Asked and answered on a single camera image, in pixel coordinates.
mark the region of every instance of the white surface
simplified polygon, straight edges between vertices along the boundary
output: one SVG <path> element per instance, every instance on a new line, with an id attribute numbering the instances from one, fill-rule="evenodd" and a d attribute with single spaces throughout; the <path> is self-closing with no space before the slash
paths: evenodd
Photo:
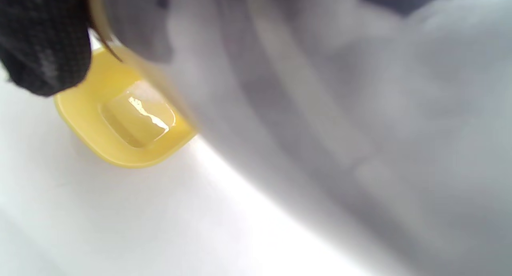
<path id="1" fill-rule="evenodd" d="M 0 70 L 0 275 L 364 275 L 195 138 L 146 170 L 97 158 Z"/>

